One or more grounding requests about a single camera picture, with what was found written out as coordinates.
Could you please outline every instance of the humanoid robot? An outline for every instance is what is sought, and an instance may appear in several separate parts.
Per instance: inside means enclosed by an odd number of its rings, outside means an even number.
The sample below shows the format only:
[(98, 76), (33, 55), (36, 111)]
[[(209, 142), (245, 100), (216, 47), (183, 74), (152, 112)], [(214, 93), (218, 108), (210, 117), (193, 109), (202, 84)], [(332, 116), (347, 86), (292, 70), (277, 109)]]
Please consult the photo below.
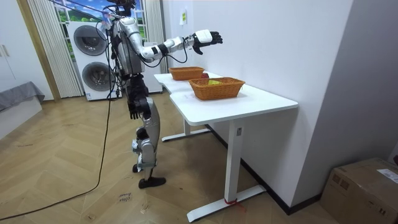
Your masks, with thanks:
[(156, 105), (148, 95), (142, 80), (144, 64), (162, 60), (167, 54), (184, 50), (192, 46), (200, 55), (200, 47), (222, 44), (218, 32), (197, 31), (186, 38), (176, 37), (154, 47), (144, 47), (137, 21), (129, 17), (135, 7), (135, 0), (108, 0), (115, 3), (115, 20), (109, 29), (112, 43), (112, 59), (116, 62), (116, 74), (126, 82), (127, 103), (132, 119), (141, 118), (143, 126), (137, 128), (137, 138), (132, 142), (133, 152), (139, 155), (133, 172), (144, 171), (144, 178), (139, 181), (139, 188), (156, 187), (166, 183), (163, 177), (153, 177), (153, 168), (157, 164), (156, 152), (160, 133), (160, 119)]

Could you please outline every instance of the door frame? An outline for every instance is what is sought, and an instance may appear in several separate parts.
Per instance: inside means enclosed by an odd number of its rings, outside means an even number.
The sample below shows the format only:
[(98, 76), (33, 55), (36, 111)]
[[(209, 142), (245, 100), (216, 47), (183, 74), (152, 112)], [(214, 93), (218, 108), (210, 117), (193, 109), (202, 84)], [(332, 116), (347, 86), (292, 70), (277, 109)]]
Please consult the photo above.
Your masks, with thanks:
[(29, 4), (27, 0), (17, 0), (17, 2), (24, 18), (27, 30), (29, 31), (30, 38), (32, 39), (33, 45), (35, 47), (37, 57), (39, 58), (40, 64), (42, 65), (45, 78), (49, 83), (51, 93), (54, 97), (54, 101), (57, 102), (61, 100), (60, 92), (58, 90), (57, 84), (55, 83), (54, 74), (51, 71), (49, 59), (45, 54), (44, 46), (40, 39), (40, 35), (34, 22), (32, 12), (30, 11)]

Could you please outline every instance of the cardboard box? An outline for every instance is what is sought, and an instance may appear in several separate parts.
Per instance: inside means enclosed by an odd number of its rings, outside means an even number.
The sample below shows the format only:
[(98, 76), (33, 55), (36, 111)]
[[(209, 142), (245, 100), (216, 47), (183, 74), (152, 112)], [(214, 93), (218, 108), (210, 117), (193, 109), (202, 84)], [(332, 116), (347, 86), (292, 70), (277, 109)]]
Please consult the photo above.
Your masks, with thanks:
[(369, 159), (334, 168), (320, 203), (340, 224), (396, 224), (398, 167)]

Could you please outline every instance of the curtain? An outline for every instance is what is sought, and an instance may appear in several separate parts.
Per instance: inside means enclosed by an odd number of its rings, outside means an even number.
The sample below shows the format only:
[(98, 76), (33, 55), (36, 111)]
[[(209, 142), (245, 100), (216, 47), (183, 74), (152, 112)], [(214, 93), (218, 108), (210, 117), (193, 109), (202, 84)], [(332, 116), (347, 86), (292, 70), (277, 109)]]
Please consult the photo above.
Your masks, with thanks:
[(61, 98), (82, 96), (83, 88), (55, 12), (47, 0), (27, 0)]
[[(161, 4), (160, 0), (143, 0), (148, 42), (163, 43), (165, 41)], [(162, 73), (168, 73), (165, 59), (160, 63)]]

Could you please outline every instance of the red apple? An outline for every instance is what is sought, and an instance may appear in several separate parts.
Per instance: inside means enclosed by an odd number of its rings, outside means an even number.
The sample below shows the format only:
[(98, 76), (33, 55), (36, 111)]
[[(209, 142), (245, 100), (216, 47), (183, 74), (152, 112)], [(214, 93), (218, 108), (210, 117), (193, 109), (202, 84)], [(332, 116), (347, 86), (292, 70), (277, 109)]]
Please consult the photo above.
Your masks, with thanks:
[(207, 74), (206, 72), (204, 72), (200, 78), (209, 78), (209, 74)]

